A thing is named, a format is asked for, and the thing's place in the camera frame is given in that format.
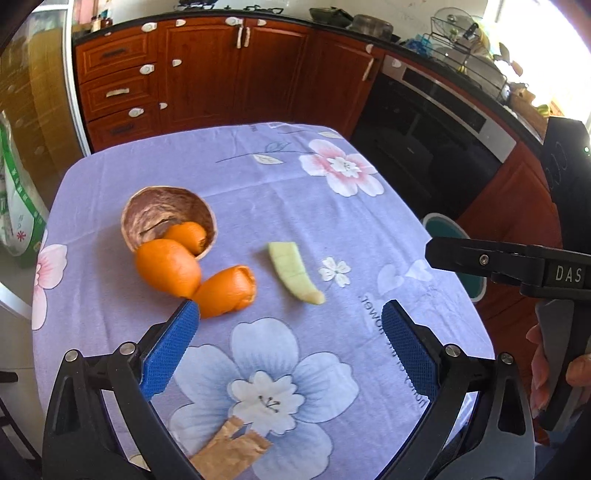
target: orange fruit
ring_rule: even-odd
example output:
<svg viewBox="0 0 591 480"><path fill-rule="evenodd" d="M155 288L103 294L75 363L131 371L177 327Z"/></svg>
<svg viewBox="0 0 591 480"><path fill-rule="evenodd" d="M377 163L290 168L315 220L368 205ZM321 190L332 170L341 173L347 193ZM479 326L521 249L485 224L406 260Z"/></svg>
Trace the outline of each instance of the orange fruit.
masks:
<svg viewBox="0 0 591 480"><path fill-rule="evenodd" d="M166 230L163 238L176 240L196 256L205 250L207 232L196 222L183 222Z"/></svg>
<svg viewBox="0 0 591 480"><path fill-rule="evenodd" d="M184 246L164 238L135 251L135 267L148 285L176 297L189 298L201 283L201 267Z"/></svg>
<svg viewBox="0 0 591 480"><path fill-rule="evenodd" d="M250 268L236 265L207 279L191 299L199 305L202 319L245 309L256 296L256 280Z"/></svg>

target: drawer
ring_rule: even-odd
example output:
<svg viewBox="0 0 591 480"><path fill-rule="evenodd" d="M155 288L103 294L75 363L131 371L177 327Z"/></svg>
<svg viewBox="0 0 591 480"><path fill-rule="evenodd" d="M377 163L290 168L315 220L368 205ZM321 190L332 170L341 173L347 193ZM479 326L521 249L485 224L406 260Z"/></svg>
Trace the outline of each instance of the drawer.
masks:
<svg viewBox="0 0 591 480"><path fill-rule="evenodd" d="M109 73L145 63L155 63L157 30L145 33L142 27L126 28L76 47L76 71L80 84Z"/></svg>
<svg viewBox="0 0 591 480"><path fill-rule="evenodd" d="M112 113L89 122L86 127L95 152L141 138L160 135L160 109L157 103L137 106L143 113L133 117L131 110Z"/></svg>
<svg viewBox="0 0 591 480"><path fill-rule="evenodd" d="M89 122L136 105L158 102L155 69L155 64L147 63L81 85L80 100L85 120Z"/></svg>

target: purple floral tablecloth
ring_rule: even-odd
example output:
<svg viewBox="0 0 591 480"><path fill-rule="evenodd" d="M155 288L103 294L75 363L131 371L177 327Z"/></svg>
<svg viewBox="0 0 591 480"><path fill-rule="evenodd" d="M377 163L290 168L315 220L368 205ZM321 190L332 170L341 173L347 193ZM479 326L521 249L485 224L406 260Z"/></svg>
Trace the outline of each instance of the purple floral tablecloth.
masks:
<svg viewBox="0 0 591 480"><path fill-rule="evenodd" d="M188 455L235 414L272 443L241 480L376 477L428 404L381 329L390 299L443 344L493 357L457 277L425 262L428 233L339 134L282 123L211 128L113 147L66 174L34 288L44 408L67 350L110 353L179 304L139 278L121 237L125 203L150 185L187 188L215 212L219 237L201 262L204 278L246 264L258 282L251 307L201 323L166 391L152 399ZM299 245L324 305L296 300L278 281L271 241ZM131 457L135 444L107 400ZM456 430L472 405L467 397Z"/></svg>

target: green and white bag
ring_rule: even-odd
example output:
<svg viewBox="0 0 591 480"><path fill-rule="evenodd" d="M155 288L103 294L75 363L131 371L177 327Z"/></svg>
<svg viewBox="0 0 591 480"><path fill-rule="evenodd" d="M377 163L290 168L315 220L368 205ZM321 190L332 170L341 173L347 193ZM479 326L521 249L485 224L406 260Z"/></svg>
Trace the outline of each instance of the green and white bag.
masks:
<svg viewBox="0 0 591 480"><path fill-rule="evenodd" d="M0 243L23 267L34 265L49 211L22 166L6 114L0 112Z"/></svg>

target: metal screw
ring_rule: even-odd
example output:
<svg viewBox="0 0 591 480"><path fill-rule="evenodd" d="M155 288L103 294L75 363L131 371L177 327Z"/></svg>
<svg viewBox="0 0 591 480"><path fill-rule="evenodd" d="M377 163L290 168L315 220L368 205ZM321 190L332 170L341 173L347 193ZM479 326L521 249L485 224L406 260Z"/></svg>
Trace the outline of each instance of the metal screw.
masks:
<svg viewBox="0 0 591 480"><path fill-rule="evenodd" d="M514 361L515 359L513 358L513 355L511 355L510 353L501 354L501 362L503 362L504 364L512 365Z"/></svg>
<svg viewBox="0 0 591 480"><path fill-rule="evenodd" d="M78 358L78 351L76 351L76 350L69 350L64 355L64 359L66 360L66 362L73 362L77 358Z"/></svg>
<svg viewBox="0 0 591 480"><path fill-rule="evenodd" d="M445 353L447 353L449 356L460 356L462 349L452 343L451 345L445 347Z"/></svg>
<svg viewBox="0 0 591 480"><path fill-rule="evenodd" d="M131 355L134 352L135 352L135 345L131 342L124 343L123 345L121 345L119 347L119 353L121 353L121 355Z"/></svg>

